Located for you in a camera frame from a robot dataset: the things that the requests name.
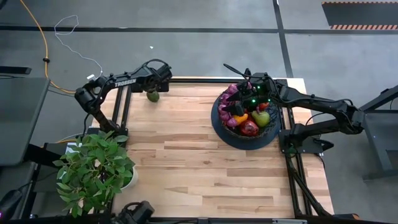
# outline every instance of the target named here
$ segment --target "woven basket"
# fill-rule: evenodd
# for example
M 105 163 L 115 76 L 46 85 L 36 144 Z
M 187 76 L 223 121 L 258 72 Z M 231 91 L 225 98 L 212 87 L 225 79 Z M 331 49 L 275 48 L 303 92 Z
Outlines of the woven basket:
M 226 93 L 226 91 L 224 91 L 219 97 L 218 97 L 218 106 L 221 104 L 221 96 Z M 223 122 L 220 118 L 220 114 L 218 114 L 219 120 L 222 123 L 223 127 L 225 128 L 225 130 L 232 136 L 240 138 L 240 139 L 245 139 L 245 140 L 250 140 L 250 139 L 257 139 L 257 138 L 262 138 L 264 137 L 266 134 L 269 133 L 273 133 L 273 130 L 277 124 L 277 120 L 279 119 L 279 110 L 278 107 L 273 104 L 273 102 L 269 102 L 268 107 L 265 109 L 265 111 L 269 114 L 270 116 L 270 121 L 269 124 L 263 128 L 259 127 L 259 134 L 257 136 L 244 136 L 241 135 L 241 132 L 239 130 L 239 126 L 235 127 L 235 128 L 230 128 L 226 125 L 225 122 Z

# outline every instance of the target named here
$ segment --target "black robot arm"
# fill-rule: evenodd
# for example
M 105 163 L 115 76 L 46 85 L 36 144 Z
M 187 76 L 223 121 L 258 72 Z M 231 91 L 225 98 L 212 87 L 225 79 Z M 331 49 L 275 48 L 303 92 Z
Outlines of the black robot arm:
M 300 93 L 295 88 L 274 81 L 267 73 L 250 75 L 248 70 L 246 70 L 246 73 L 248 74 L 243 75 L 248 79 L 238 83 L 237 88 L 239 91 L 227 99 L 227 101 L 235 103 L 223 108 L 223 110 L 242 116 L 244 108 L 253 111 L 259 103 L 271 101 L 281 107 L 293 108 L 298 106 L 332 114 L 335 117 L 335 119 L 329 121 L 310 125 L 293 125 L 290 130 L 286 130 L 287 132 L 284 133 L 285 137 L 282 138 L 285 147 L 293 146 L 299 149 L 308 137 L 319 134 L 337 131 L 345 134 L 359 134 L 363 130 L 362 122 L 364 113 L 353 106 L 351 100 L 329 100 L 315 95 L 306 95 Z M 331 146 L 333 145 L 325 144 L 322 151 Z
M 147 66 L 149 62 L 162 62 L 163 66 L 159 69 L 150 68 Z M 76 90 L 75 98 L 84 111 L 93 115 L 99 122 L 100 130 L 104 132 L 114 131 L 117 134 L 119 126 L 108 120 L 101 111 L 101 104 L 109 91 L 127 85 L 131 86 L 132 93 L 169 91 L 169 80 L 172 77 L 170 69 L 171 67 L 165 62 L 152 59 L 133 72 L 124 72 L 120 75 L 111 74 L 108 77 L 102 76 L 95 80 L 90 80 L 83 87 Z

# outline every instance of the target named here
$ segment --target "apple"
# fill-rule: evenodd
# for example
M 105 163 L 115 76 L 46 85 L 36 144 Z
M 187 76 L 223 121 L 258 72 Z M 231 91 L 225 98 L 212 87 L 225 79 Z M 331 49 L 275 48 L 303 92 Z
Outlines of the apple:
M 260 128 L 267 126 L 267 124 L 269 124 L 269 121 L 271 120 L 269 114 L 265 111 L 262 111 L 260 113 L 258 113 L 257 111 L 253 111 L 251 113 L 251 116 L 254 118 L 256 124 Z

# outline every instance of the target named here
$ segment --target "orange striped tape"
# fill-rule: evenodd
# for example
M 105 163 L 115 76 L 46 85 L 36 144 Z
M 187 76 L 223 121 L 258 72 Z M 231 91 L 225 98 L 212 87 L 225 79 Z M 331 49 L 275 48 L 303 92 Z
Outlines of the orange striped tape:
M 398 25 L 333 25 L 335 30 L 396 30 Z
M 391 3 L 398 3 L 398 2 L 322 2 L 322 4 L 391 4 Z

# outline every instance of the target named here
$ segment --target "white pot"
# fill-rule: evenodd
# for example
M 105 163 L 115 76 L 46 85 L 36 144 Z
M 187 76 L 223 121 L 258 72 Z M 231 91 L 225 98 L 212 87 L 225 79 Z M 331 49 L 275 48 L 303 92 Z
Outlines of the white pot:
M 138 172 L 137 172 L 136 167 L 134 166 L 132 168 L 132 179 L 130 180 L 130 183 L 127 184 L 126 186 L 122 187 L 120 190 L 126 189 L 128 187 L 133 187 L 137 184 L 137 182 L 138 182 Z

